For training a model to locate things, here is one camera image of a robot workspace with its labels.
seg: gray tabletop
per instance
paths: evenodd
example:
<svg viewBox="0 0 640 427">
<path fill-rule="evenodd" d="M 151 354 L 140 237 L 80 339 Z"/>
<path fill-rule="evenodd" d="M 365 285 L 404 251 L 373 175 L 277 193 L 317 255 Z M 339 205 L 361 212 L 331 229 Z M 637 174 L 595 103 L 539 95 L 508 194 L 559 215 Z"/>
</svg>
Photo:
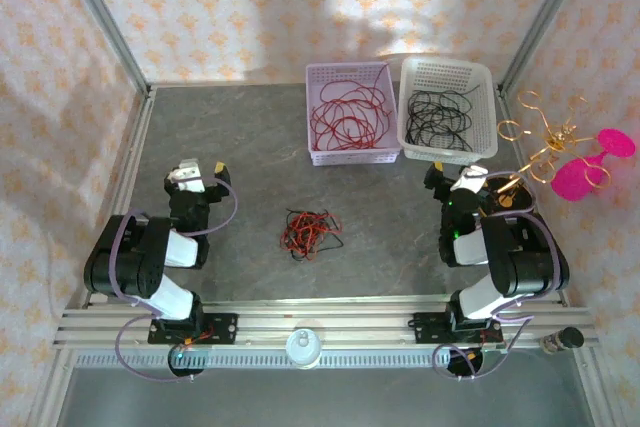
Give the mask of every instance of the gray tabletop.
<svg viewBox="0 0 640 427">
<path fill-rule="evenodd" d="M 313 167 L 305 105 L 302 84 L 158 90 L 131 205 L 168 215 L 163 179 L 194 157 L 203 175 L 225 162 L 239 197 L 231 224 L 209 236 L 204 268 L 167 269 L 173 280 L 204 300 L 268 300 L 436 294 L 487 273 L 440 260 L 440 203 L 422 184 L 428 162 L 400 154 L 394 164 Z M 512 144 L 501 141 L 483 165 L 516 167 Z M 232 204 L 213 204 L 210 226 Z M 279 247 L 287 209 L 336 214 L 344 247 L 296 262 Z"/>
</svg>

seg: wall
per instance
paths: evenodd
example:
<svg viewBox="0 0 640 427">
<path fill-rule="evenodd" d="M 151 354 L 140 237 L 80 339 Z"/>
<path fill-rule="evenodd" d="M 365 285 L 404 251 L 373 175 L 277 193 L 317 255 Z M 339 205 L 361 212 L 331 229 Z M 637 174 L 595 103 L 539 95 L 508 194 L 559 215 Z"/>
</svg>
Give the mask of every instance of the wall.
<svg viewBox="0 0 640 427">
<path fill-rule="evenodd" d="M 617 127 L 640 146 L 640 0 L 565 0 L 517 90 L 540 93 L 564 119 L 577 106 L 581 136 Z M 580 105 L 577 96 L 589 104 Z M 519 120 L 533 117 L 512 99 Z M 588 143 L 581 153 L 598 151 Z M 529 154 L 541 147 L 527 142 Z M 608 157 L 614 185 L 579 203 L 541 188 L 548 221 L 572 269 L 571 297 L 590 306 L 629 425 L 640 419 L 640 170 Z"/>
<path fill-rule="evenodd" d="M 0 0 L 0 425 L 22 426 L 135 90 L 82 0 Z"/>
<path fill-rule="evenodd" d="M 312 62 L 433 53 L 502 78 L 543 0 L 106 0 L 151 82 L 304 81 Z"/>
</svg>

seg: plastic basket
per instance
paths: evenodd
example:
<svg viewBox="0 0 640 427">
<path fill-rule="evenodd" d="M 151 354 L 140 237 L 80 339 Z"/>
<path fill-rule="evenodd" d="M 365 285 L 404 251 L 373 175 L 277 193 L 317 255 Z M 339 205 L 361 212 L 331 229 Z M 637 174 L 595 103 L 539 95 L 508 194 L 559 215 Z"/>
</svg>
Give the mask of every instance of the plastic basket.
<svg viewBox="0 0 640 427">
<path fill-rule="evenodd" d="M 405 141 L 407 133 L 408 101 L 415 90 L 467 92 L 479 87 L 466 97 L 472 105 L 469 116 L 471 128 L 461 134 L 471 151 L 447 149 L 442 146 L 422 147 Z M 402 63 L 398 108 L 398 142 L 409 159 L 440 161 L 448 164 L 468 165 L 481 158 L 493 157 L 498 151 L 496 107 L 493 99 L 491 72 L 484 65 L 437 57 L 410 57 Z"/>
<path fill-rule="evenodd" d="M 393 85 L 389 69 L 380 74 L 376 88 L 385 96 L 383 108 L 391 111 L 389 131 L 378 142 L 379 148 L 362 150 L 313 150 L 315 140 L 311 130 L 311 112 L 320 105 L 320 91 L 329 82 L 335 80 L 355 80 L 367 87 L 373 87 L 380 69 L 385 62 L 354 62 L 338 64 L 310 64 L 307 65 L 307 140 L 309 154 L 313 165 L 342 165 L 342 164 L 388 164 L 395 162 L 400 153 L 400 144 L 396 138 L 398 115 L 396 101 L 393 95 Z M 344 86 L 337 85 L 335 90 L 329 86 L 325 90 L 325 98 L 336 97 L 345 93 Z"/>
</svg>

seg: bundle of wire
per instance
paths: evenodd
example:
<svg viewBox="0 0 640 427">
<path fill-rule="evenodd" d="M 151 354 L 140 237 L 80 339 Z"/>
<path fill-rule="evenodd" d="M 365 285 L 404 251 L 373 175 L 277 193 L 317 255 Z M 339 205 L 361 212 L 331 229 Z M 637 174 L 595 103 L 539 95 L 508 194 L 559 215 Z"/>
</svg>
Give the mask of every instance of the bundle of wire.
<svg viewBox="0 0 640 427">
<path fill-rule="evenodd" d="M 316 151 L 375 149 L 391 128 L 391 110 L 385 110 L 386 96 L 378 80 L 367 87 L 355 80 L 335 80 L 320 91 L 321 104 L 309 116 L 309 128 L 314 134 L 312 148 Z M 347 91 L 337 98 L 328 98 L 328 87 L 344 86 Z"/>
<path fill-rule="evenodd" d="M 534 299 L 540 299 L 542 297 L 545 297 L 547 294 L 549 294 L 551 292 L 554 292 L 560 286 L 560 258 L 558 256 L 558 248 L 556 247 L 556 244 L 555 244 L 555 242 L 553 240 L 553 236 L 551 235 L 551 232 L 549 231 L 549 229 L 544 225 L 544 223 L 542 223 L 542 221 L 540 221 L 538 218 L 536 218 L 533 215 L 531 215 L 531 212 L 533 211 L 533 209 L 535 207 L 536 199 L 535 199 L 535 197 L 533 197 L 533 193 L 535 191 L 533 190 L 529 180 L 521 172 L 513 172 L 513 171 L 493 172 L 493 173 L 491 173 L 491 174 L 489 174 L 487 176 L 483 176 L 483 177 L 485 178 L 485 180 L 488 180 L 488 179 L 492 179 L 492 178 L 495 178 L 495 177 L 506 177 L 506 176 L 510 176 L 510 175 L 516 175 L 516 176 L 520 177 L 523 180 L 523 182 L 525 183 L 525 185 L 527 186 L 529 192 L 532 195 L 531 205 L 526 209 L 505 210 L 505 211 L 502 211 L 502 212 L 496 212 L 495 214 L 492 214 L 491 217 L 498 217 L 498 216 L 501 216 L 501 217 L 522 217 L 522 218 L 527 219 L 531 223 L 533 223 L 540 230 L 540 232 L 542 232 L 542 235 L 544 236 L 545 241 L 547 242 L 547 245 L 549 246 L 549 251 L 551 253 L 551 261 L 552 261 L 552 264 L 553 264 L 553 278 L 551 280 L 551 284 L 549 285 L 549 287 L 546 290 L 544 290 L 543 292 L 540 292 L 538 294 L 529 295 L 527 297 L 520 297 L 520 298 L 517 298 L 517 299 L 509 300 L 509 301 L 505 302 L 503 305 L 500 305 L 499 307 L 496 307 L 493 311 L 491 311 L 492 318 L 497 320 L 498 322 L 500 322 L 502 324 L 518 324 L 518 323 L 521 323 L 522 325 L 520 325 L 520 327 L 518 328 L 518 331 L 515 333 L 515 335 L 513 336 L 513 338 L 511 339 L 511 341 L 507 345 L 507 353 L 505 355 L 503 355 L 502 357 L 500 357 L 500 359 L 495 364 L 493 364 L 491 367 L 486 369 L 484 372 L 477 372 L 475 367 L 471 363 L 471 359 L 469 358 L 467 352 L 464 352 L 462 349 L 460 349 L 456 345 L 453 345 L 453 344 L 441 344 L 441 345 L 438 345 L 433 350 L 433 352 L 431 354 L 431 362 L 432 362 L 431 365 L 433 366 L 433 369 L 436 371 L 437 374 L 439 374 L 442 377 L 445 377 L 447 379 L 453 379 L 453 380 L 458 380 L 458 381 L 461 381 L 461 380 L 475 380 L 475 379 L 479 379 L 479 378 L 485 377 L 485 376 L 491 374 L 492 372 L 495 372 L 502 364 L 504 364 L 505 360 L 507 360 L 507 357 L 508 357 L 509 353 L 511 353 L 511 350 L 513 349 L 513 347 L 515 346 L 516 342 L 520 338 L 520 335 L 522 335 L 523 330 L 534 319 L 533 315 L 521 315 L 521 316 L 518 316 L 518 317 L 503 317 L 501 312 L 513 307 L 514 305 L 520 306 L 525 301 L 534 300 Z M 437 360 L 438 352 L 440 352 L 443 349 L 449 349 L 450 352 L 453 352 L 452 357 L 461 356 L 464 359 L 464 361 L 466 362 L 467 366 L 469 367 L 469 371 L 471 372 L 471 376 L 470 377 L 462 377 L 462 376 L 459 376 L 459 375 L 449 375 L 449 374 L 445 374 L 444 372 L 442 372 L 437 367 L 436 360 Z"/>
<path fill-rule="evenodd" d="M 280 247 L 291 252 L 297 261 L 313 260 L 318 252 L 339 249 L 344 246 L 338 237 L 342 233 L 342 224 L 335 216 L 327 212 L 317 214 L 309 211 L 289 210 L 287 228 L 280 236 Z M 322 247 L 327 236 L 337 240 L 337 245 Z"/>
<path fill-rule="evenodd" d="M 462 134 L 473 125 L 469 116 L 473 106 L 466 96 L 479 86 L 468 92 L 414 90 L 407 106 L 405 141 L 421 147 L 473 150 Z"/>
<path fill-rule="evenodd" d="M 195 237 L 197 235 L 207 235 L 207 234 L 211 234 L 213 232 L 216 232 L 218 230 L 220 230 L 221 228 L 223 228 L 224 226 L 226 226 L 229 222 L 231 222 L 231 220 L 233 219 L 233 217 L 236 215 L 236 212 L 238 211 L 238 196 L 235 192 L 235 190 L 233 190 L 233 188 L 231 187 L 231 185 L 229 185 L 228 183 L 226 183 L 223 180 L 218 179 L 217 177 L 191 177 L 189 179 L 181 179 L 181 180 L 175 180 L 174 182 L 178 183 L 185 183 L 185 182 L 192 182 L 194 180 L 202 180 L 203 182 L 215 182 L 217 184 L 222 185 L 223 187 L 225 187 L 229 193 L 231 194 L 231 196 L 233 197 L 233 211 L 231 212 L 231 215 L 229 217 L 227 217 L 227 219 L 220 223 L 219 225 L 216 225 L 215 227 L 211 227 L 209 229 L 205 229 L 205 230 L 199 230 L 197 232 L 180 232 L 180 235 L 184 235 L 185 237 Z M 113 239 L 113 245 L 111 246 L 111 253 L 109 254 L 109 283 L 111 284 L 111 288 L 113 289 L 113 292 L 116 294 L 116 297 L 118 297 L 120 300 L 124 301 L 124 302 L 129 302 L 132 303 L 133 305 L 138 305 L 140 304 L 142 307 L 146 308 L 147 310 L 149 310 L 151 312 L 151 314 L 145 314 L 145 315 L 139 315 L 138 317 L 134 317 L 133 319 L 127 321 L 122 328 L 120 329 L 120 331 L 118 332 L 118 334 L 116 335 L 116 341 L 115 341 L 115 352 L 116 352 L 116 358 L 118 359 L 118 362 L 129 372 L 131 372 L 133 375 L 140 377 L 142 379 L 145 380 L 151 380 L 153 382 L 161 382 L 161 383 L 169 383 L 169 382 L 184 382 L 184 381 L 190 381 L 193 380 L 193 375 L 189 375 L 188 377 L 173 377 L 173 378 L 165 378 L 165 377 L 156 377 L 154 375 L 150 375 L 144 372 L 140 372 L 139 370 L 131 367 L 127 361 L 124 359 L 122 352 L 120 351 L 120 343 L 122 342 L 122 336 L 124 335 L 125 331 L 132 325 L 135 324 L 136 322 L 140 322 L 141 320 L 154 320 L 154 319 L 158 319 L 161 316 L 161 312 L 159 312 L 155 307 L 153 307 L 150 304 L 147 304 L 146 302 L 144 302 L 144 300 L 139 300 L 137 298 L 134 297 L 129 297 L 127 295 L 125 295 L 122 290 L 120 289 L 120 286 L 118 285 L 117 282 L 117 278 L 116 278 L 116 259 L 117 259 L 117 255 L 118 255 L 118 250 L 120 250 L 120 244 L 122 243 L 122 238 L 124 237 L 124 233 L 127 229 L 127 224 L 129 223 L 129 220 L 137 215 L 141 215 L 144 217 L 147 217 L 147 214 L 145 214 L 142 210 L 139 209 L 131 209 L 129 210 L 129 212 L 127 212 L 123 217 L 122 217 L 122 221 L 120 222 L 120 225 L 118 226 L 118 230 L 116 231 L 116 235 Z M 170 351 L 169 351 L 169 357 L 168 357 L 168 362 L 169 362 L 169 369 L 175 374 L 175 371 L 171 365 L 171 356 L 172 354 L 175 352 L 176 349 L 183 349 L 186 348 L 186 346 L 191 345 L 193 343 L 196 343 L 199 340 L 202 340 L 204 338 L 207 338 L 207 334 L 203 334 L 200 337 L 197 337 L 195 339 L 185 339 L 181 344 L 178 344 L 176 346 L 174 346 Z"/>
</svg>

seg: black cable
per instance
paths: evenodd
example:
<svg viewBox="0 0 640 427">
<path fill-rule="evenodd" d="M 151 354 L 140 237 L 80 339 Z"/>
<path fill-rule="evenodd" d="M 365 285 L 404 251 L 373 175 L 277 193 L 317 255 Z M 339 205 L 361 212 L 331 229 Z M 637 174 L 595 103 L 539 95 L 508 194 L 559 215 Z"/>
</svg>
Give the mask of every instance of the black cable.
<svg viewBox="0 0 640 427">
<path fill-rule="evenodd" d="M 467 92 L 414 90 L 408 101 L 405 141 L 422 147 L 473 150 L 461 134 L 473 125 L 469 116 L 473 106 L 466 96 L 478 87 L 480 84 Z"/>
</svg>

